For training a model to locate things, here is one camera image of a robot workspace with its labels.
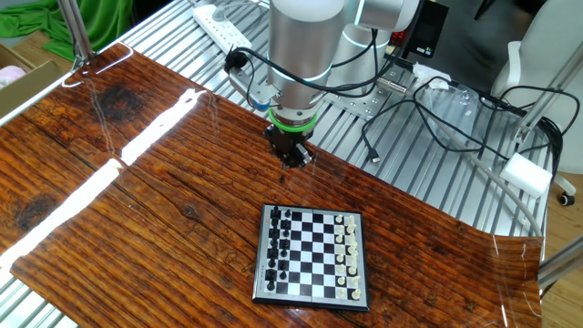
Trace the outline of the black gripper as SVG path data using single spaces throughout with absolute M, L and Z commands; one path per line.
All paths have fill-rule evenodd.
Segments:
M 270 142 L 274 156 L 278 158 L 283 169 L 289 167 L 303 168 L 313 159 L 314 154 L 304 146 L 313 136 L 313 129 L 301 132 L 285 131 L 277 127 L 268 127 L 264 130 L 265 138 Z M 284 145 L 291 145 L 287 155 Z

